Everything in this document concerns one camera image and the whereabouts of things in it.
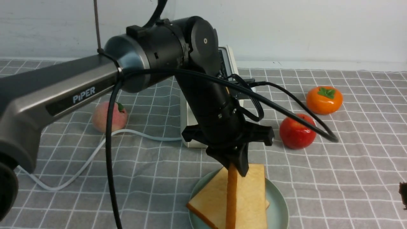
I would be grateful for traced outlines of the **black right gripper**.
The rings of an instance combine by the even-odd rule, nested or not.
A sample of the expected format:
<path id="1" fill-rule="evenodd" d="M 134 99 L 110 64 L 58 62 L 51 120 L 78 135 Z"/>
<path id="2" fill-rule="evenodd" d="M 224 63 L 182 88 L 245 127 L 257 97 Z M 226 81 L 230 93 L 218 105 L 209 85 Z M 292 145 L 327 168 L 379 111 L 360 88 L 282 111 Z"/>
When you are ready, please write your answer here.
<path id="1" fill-rule="evenodd" d="M 407 183 L 399 182 L 399 194 L 401 195 L 402 203 L 404 205 L 403 210 L 407 210 Z"/>

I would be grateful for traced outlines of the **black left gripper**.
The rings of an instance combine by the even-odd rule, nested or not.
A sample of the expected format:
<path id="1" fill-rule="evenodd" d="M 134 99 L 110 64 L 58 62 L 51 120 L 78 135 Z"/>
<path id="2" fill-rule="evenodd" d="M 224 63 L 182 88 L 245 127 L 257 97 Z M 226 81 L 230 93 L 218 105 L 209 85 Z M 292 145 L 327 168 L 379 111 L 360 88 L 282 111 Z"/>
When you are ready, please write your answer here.
<path id="1" fill-rule="evenodd" d="M 206 154 L 225 168 L 234 167 L 242 177 L 249 170 L 248 145 L 262 142 L 273 145 L 274 131 L 259 125 L 262 115 L 254 116 L 240 106 L 229 89 L 241 93 L 252 92 L 243 79 L 238 83 L 201 74 L 176 74 L 176 80 L 185 96 L 197 125 L 186 126 L 182 137 L 207 146 Z"/>

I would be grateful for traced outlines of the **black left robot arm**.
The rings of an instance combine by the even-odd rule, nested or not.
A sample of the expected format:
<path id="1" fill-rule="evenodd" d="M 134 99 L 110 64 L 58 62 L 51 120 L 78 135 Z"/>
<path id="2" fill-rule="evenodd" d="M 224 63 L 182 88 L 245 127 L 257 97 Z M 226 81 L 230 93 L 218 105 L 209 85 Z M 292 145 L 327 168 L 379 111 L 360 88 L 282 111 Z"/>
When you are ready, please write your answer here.
<path id="1" fill-rule="evenodd" d="M 197 121 L 181 134 L 207 146 L 207 154 L 242 176 L 248 171 L 248 144 L 272 145 L 273 129 L 250 123 L 228 89 L 260 99 L 252 90 L 218 78 L 221 58 L 212 25 L 198 16 L 136 25 L 110 38 L 97 55 L 1 78 L 1 219 L 17 193 L 17 166 L 36 168 L 45 126 L 109 93 L 128 93 L 175 76 Z"/>

